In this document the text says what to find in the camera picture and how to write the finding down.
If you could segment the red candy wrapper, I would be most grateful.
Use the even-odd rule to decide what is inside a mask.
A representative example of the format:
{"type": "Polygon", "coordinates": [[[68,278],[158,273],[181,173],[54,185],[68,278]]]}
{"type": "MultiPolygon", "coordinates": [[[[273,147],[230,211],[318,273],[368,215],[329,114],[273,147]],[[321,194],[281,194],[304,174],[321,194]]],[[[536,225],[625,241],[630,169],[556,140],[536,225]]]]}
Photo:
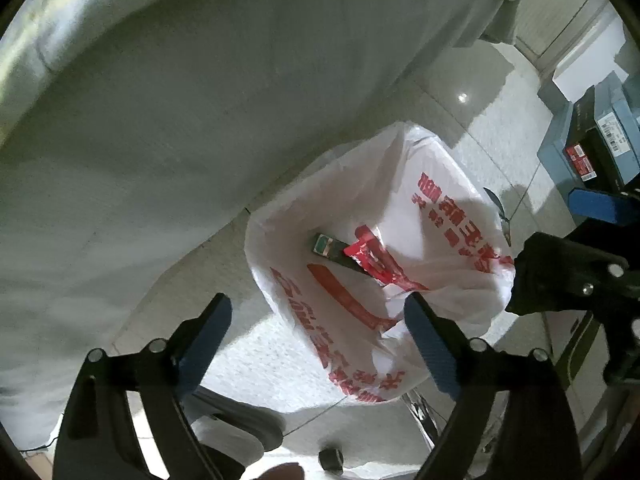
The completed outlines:
{"type": "Polygon", "coordinates": [[[345,254],[353,258],[382,286],[395,285],[405,292],[427,290],[423,284],[408,278],[404,269],[376,237],[370,240],[360,238],[356,243],[347,246],[345,254]]]}

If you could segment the dark green box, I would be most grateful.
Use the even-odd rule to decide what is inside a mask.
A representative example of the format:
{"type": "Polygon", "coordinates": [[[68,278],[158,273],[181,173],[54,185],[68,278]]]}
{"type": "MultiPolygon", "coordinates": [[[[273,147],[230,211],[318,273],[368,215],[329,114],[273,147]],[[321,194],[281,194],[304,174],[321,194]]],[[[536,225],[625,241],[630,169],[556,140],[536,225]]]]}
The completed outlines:
{"type": "Polygon", "coordinates": [[[312,242],[311,251],[321,258],[325,258],[346,269],[353,270],[360,274],[366,274],[366,271],[356,263],[353,258],[345,254],[347,244],[332,236],[317,233],[312,242]]]}

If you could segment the blue cardboard box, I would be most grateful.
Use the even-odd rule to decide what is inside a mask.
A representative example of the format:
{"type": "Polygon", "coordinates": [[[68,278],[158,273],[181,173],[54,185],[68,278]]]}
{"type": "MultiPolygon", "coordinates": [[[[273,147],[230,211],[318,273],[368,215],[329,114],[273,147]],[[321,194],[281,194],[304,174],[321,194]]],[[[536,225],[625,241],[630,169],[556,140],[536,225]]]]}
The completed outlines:
{"type": "Polygon", "coordinates": [[[570,102],[554,81],[538,96],[552,111],[538,158],[561,196],[575,188],[615,193],[639,175],[639,76],[609,73],[570,102]]]}

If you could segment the grey slipper foot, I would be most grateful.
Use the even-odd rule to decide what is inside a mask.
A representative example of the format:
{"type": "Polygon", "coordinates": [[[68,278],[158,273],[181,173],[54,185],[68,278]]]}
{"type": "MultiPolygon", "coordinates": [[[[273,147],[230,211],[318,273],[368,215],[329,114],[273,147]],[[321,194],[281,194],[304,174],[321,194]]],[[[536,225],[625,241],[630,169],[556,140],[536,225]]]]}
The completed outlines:
{"type": "Polygon", "coordinates": [[[270,408],[253,406],[198,387],[182,400],[194,436],[210,457],[244,471],[284,439],[282,417],[270,408]]]}

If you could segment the bed with circle-pattern sheet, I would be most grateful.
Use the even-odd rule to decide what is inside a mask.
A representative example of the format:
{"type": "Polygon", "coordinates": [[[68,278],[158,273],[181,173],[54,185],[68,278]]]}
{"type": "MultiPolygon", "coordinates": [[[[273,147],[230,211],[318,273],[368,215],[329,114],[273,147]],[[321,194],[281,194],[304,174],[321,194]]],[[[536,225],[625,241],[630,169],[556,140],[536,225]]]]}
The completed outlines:
{"type": "Polygon", "coordinates": [[[46,444],[154,282],[518,0],[25,0],[1,38],[1,422],[46,444]]]}

